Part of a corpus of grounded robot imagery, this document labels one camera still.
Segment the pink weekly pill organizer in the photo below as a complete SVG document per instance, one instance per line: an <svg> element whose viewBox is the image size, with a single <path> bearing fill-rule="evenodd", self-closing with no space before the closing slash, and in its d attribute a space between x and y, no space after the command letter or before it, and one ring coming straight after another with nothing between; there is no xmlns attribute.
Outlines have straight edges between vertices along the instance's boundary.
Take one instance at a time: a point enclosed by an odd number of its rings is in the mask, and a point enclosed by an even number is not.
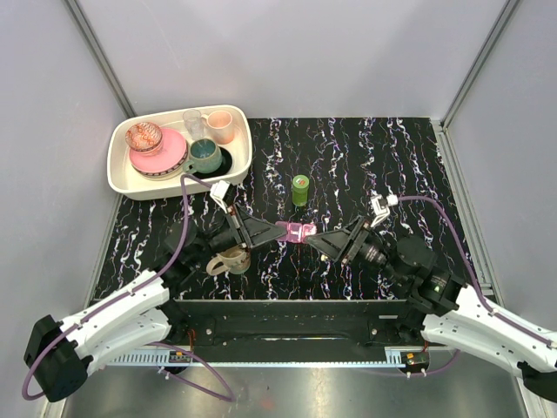
<svg viewBox="0 0 557 418"><path fill-rule="evenodd" d="M286 235L277 238L278 242L300 244L304 243L307 237L315 235L317 233L317 227L314 224L276 221L275 225L284 227L284 229L286 230Z"/></svg>

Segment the green pill bottle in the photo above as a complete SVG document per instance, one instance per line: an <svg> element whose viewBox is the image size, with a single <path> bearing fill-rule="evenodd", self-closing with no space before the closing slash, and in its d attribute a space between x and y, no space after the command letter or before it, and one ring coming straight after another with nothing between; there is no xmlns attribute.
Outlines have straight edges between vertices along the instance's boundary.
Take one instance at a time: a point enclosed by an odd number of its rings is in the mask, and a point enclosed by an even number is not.
<svg viewBox="0 0 557 418"><path fill-rule="evenodd" d="M292 203L301 207L307 204L309 185L293 185L292 186Z"/></svg>

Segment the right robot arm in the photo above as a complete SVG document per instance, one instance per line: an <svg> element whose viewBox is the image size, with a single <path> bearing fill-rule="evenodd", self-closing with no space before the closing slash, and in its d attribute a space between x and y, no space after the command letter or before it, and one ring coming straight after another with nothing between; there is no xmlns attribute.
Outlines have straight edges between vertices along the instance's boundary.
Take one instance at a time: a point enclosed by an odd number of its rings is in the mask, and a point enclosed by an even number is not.
<svg viewBox="0 0 557 418"><path fill-rule="evenodd" d="M414 236L385 242L368 219L318 233L305 243L333 261L363 262L378 270L405 302L395 334L414 345L424 339L488 361L522 379L547 401L556 400L556 333L486 299L463 278L441 268L437 254Z"/></svg>

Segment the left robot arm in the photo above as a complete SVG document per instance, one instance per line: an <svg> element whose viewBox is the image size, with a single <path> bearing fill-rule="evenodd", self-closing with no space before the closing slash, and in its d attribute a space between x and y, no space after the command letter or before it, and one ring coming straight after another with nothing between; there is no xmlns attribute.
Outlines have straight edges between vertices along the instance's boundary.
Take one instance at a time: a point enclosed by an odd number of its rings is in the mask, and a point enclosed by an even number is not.
<svg viewBox="0 0 557 418"><path fill-rule="evenodd" d="M29 369L23 398L61 401L122 354L152 343L181 343L188 324L174 299L189 279L227 250L246 255L285 234L284 227L236 205L208 232L186 220L180 234L168 236L166 253L131 283L81 312L62 320L46 315L34 324L23 355Z"/></svg>

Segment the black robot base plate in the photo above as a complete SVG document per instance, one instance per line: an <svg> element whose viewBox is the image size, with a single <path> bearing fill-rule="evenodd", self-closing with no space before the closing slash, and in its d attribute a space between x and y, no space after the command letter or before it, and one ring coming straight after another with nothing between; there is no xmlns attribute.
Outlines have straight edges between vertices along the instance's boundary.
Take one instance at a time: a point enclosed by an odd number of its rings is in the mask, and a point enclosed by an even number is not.
<svg viewBox="0 0 557 418"><path fill-rule="evenodd" d="M421 347L400 334L402 300L177 300L167 342L193 344L213 363L371 362L388 347Z"/></svg>

